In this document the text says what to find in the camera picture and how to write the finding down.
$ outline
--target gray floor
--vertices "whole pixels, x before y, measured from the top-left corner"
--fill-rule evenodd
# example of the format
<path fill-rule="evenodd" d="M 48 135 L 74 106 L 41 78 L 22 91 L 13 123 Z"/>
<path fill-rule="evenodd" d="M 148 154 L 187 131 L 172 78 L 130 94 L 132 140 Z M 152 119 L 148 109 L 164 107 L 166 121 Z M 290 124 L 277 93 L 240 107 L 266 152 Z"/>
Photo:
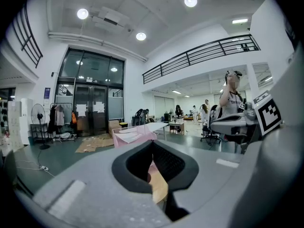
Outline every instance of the gray floor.
<path fill-rule="evenodd" d="M 158 139 L 164 139 L 164 136 L 159 134 L 157 135 Z M 106 151 L 114 146 L 97 148 L 96 152 L 86 152 L 86 153 L 75 153 L 76 149 L 81 143 L 81 138 L 74 141 L 65 141 L 65 142 L 54 142 L 51 143 L 51 147 L 46 150 L 42 150 L 39 156 L 39 162 L 41 165 L 44 165 L 49 168 L 49 172 L 56 176 L 60 172 L 64 171 L 66 168 L 77 162 L 78 160 L 96 152 Z M 208 150 L 210 146 L 206 143 L 206 140 L 200 142 L 199 137 L 195 136 L 185 136 L 179 134 L 167 134 L 167 141 L 178 143 L 181 145 L 195 147 L 200 149 Z M 36 169 L 36 166 L 33 163 L 22 162 L 30 161 L 37 163 L 37 157 L 40 152 L 39 146 L 41 144 L 36 144 L 33 146 L 26 146 L 23 149 L 15 152 L 15 159 L 17 160 L 16 164 L 18 167 L 22 168 L 33 168 Z M 219 144 L 218 142 L 213 145 L 211 150 L 218 151 Z M 29 189 L 29 191 L 35 194 L 39 188 L 41 188 L 47 181 L 53 178 L 51 175 L 45 171 L 38 170 L 28 170 L 18 168 L 18 177 L 24 183 L 24 185 Z"/>

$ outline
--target hanging clothes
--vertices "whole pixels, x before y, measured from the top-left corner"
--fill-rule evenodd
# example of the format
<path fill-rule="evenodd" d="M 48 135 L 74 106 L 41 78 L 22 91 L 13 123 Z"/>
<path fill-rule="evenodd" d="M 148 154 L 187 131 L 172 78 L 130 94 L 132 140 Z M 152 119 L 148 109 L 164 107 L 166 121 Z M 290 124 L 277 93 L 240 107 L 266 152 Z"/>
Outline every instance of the hanging clothes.
<path fill-rule="evenodd" d="M 55 108 L 55 125 L 63 126 L 65 124 L 65 116 L 63 113 L 63 107 L 61 105 L 56 106 Z"/>
<path fill-rule="evenodd" d="M 48 123 L 47 132 L 53 133 L 53 132 L 55 132 L 55 130 L 56 130 L 56 128 L 55 128 L 55 106 L 52 106 L 51 112 L 49 115 L 49 123 Z"/>

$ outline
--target sign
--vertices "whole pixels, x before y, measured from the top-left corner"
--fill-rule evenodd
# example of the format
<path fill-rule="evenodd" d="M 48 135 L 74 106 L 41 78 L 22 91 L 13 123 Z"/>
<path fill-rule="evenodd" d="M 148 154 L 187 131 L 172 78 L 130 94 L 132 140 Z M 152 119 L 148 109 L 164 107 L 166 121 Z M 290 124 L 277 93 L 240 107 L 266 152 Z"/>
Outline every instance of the sign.
<path fill-rule="evenodd" d="M 279 109 L 269 91 L 265 91 L 255 98 L 253 103 L 262 135 L 270 132 L 281 123 L 282 118 Z"/>
<path fill-rule="evenodd" d="M 43 104 L 46 104 L 46 105 L 49 104 L 50 92 L 51 92 L 51 88 L 45 88 L 44 89 Z"/>

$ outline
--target ceiling light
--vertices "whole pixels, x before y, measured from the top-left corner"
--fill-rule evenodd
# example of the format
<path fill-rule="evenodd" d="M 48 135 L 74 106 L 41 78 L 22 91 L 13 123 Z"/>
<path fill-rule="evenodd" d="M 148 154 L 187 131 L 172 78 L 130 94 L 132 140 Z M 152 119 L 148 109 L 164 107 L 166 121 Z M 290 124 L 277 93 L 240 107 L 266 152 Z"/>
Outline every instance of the ceiling light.
<path fill-rule="evenodd" d="M 80 19 L 86 19 L 89 16 L 89 12 L 86 9 L 80 9 L 77 12 L 77 16 Z"/>
<path fill-rule="evenodd" d="M 272 79 L 272 77 L 269 77 L 268 79 L 265 79 L 265 81 L 268 81 L 268 80 L 270 80 L 270 79 Z"/>
<path fill-rule="evenodd" d="M 237 19 L 237 20 L 233 20 L 232 24 L 246 23 L 247 21 L 248 19 Z"/>
<path fill-rule="evenodd" d="M 197 0 L 185 0 L 185 4 L 188 7 L 194 7 L 198 3 Z"/>
<path fill-rule="evenodd" d="M 144 39 L 146 39 L 146 34 L 143 33 L 143 32 L 139 32 L 139 33 L 136 35 L 136 39 L 138 39 L 138 40 L 144 40 Z"/>

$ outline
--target poster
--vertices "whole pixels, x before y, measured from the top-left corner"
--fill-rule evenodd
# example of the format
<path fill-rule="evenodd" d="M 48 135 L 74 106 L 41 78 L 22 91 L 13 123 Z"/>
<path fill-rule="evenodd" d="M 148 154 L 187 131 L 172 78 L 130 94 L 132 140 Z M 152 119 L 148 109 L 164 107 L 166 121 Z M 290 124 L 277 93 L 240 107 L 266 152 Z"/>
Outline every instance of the poster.
<path fill-rule="evenodd" d="M 45 88 L 44 89 L 43 104 L 45 104 L 45 105 L 49 104 L 50 92 L 51 92 L 51 88 Z"/>

